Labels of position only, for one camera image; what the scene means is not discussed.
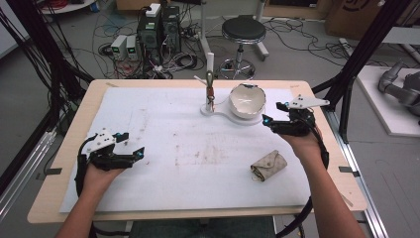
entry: vertical stand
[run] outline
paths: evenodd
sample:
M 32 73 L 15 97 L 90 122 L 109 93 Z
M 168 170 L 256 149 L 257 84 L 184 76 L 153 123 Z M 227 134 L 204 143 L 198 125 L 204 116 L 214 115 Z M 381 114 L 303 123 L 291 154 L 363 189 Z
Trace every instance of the vertical stand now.
M 330 111 L 335 110 L 337 103 L 343 97 L 339 133 L 345 143 L 349 143 L 347 139 L 347 127 L 353 83 L 368 59 L 386 37 L 410 2 L 410 0 L 386 1 L 339 74 L 312 88 L 314 93 L 318 93 L 330 87 L 330 90 L 324 98 L 331 103 L 325 107 Z

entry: table surface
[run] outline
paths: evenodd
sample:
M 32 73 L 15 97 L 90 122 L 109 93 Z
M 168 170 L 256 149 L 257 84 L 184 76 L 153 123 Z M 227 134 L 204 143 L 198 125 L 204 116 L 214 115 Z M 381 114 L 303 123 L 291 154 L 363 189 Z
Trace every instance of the table surface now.
M 243 81 L 217 80 L 214 87 L 233 88 Z M 313 96 L 309 84 L 305 81 L 259 80 L 253 81 L 261 88 L 286 88 L 293 96 L 298 94 Z M 73 122 L 52 163 L 52 168 L 62 168 L 60 175 L 47 176 L 39 194 L 28 214 L 31 223 L 62 222 L 67 213 L 60 213 L 70 174 L 77 157 L 80 145 L 85 140 L 90 125 L 99 109 L 102 97 L 109 87 L 174 87 L 174 88 L 202 88 L 197 80 L 94 80 L 83 98 L 83 101 L 73 119 Z M 351 211 L 362 211 L 367 208 L 365 198 L 351 173 L 340 173 L 339 167 L 348 165 L 342 150 L 337 144 L 333 132 L 320 108 L 314 108 L 317 125 L 323 133 L 324 143 L 330 152 L 330 166 L 328 172 Z M 250 207 L 199 210 L 161 210 L 161 211 L 130 211 L 130 212 L 97 212 L 94 220 L 138 220 L 164 218 L 192 218 L 192 217 L 222 217 L 244 215 L 279 215 L 299 213 L 301 206 L 282 207 Z

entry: human arm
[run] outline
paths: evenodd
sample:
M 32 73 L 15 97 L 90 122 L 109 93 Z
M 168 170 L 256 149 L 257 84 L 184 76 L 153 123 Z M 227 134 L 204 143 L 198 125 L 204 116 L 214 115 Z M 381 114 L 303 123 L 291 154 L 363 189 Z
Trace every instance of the human arm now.
M 322 163 L 315 136 L 281 137 L 290 144 L 307 174 L 319 236 L 365 237 Z
M 83 191 L 55 237 L 88 237 L 92 218 L 99 201 L 114 178 L 122 171 L 111 170 L 105 172 L 89 164 L 83 183 Z

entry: metal frame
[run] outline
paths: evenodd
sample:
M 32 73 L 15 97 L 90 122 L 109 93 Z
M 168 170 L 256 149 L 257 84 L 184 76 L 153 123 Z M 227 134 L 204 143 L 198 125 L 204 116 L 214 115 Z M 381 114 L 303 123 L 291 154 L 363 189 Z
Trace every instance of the metal frame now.
M 362 176 L 358 162 L 356 161 L 355 155 L 350 148 L 350 145 L 347 144 L 343 138 L 340 136 L 339 133 L 339 119 L 334 112 L 329 112 L 326 110 L 324 111 L 325 118 L 327 119 L 330 127 L 334 133 L 334 136 L 339 144 L 340 148 L 342 149 L 343 155 L 346 158 L 349 166 L 352 168 L 353 172 L 359 172 L 360 176 L 356 177 L 356 182 L 358 183 L 359 188 L 362 191 L 362 194 L 365 196 L 367 200 L 367 210 L 364 211 L 365 218 L 367 220 L 367 225 L 372 233 L 373 237 L 377 238 L 385 238 L 388 237 L 386 232 L 385 226 L 382 223 L 382 220 L 377 212 L 377 209 L 374 205 L 373 199 L 370 196 L 368 191 L 368 187 L 365 183 L 364 177 Z
M 33 175 L 35 169 L 38 167 L 40 162 L 43 160 L 45 154 L 50 149 L 54 139 L 56 131 L 53 129 L 50 132 L 45 132 L 43 137 L 40 139 L 35 149 L 26 159 L 25 163 L 21 166 L 20 170 L 16 173 L 13 180 L 9 183 L 7 189 L 3 192 L 0 197 L 0 223 L 3 221 L 7 213 L 9 212 L 16 199 L 25 188 L 29 179 Z

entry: round stool seat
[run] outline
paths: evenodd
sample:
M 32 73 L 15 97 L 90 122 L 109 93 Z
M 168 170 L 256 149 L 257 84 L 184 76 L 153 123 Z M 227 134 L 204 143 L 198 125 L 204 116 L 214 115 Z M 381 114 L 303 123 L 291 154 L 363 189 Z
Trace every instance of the round stool seat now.
M 222 34 L 235 43 L 257 44 L 265 37 L 265 26 L 252 18 L 232 18 L 223 23 Z

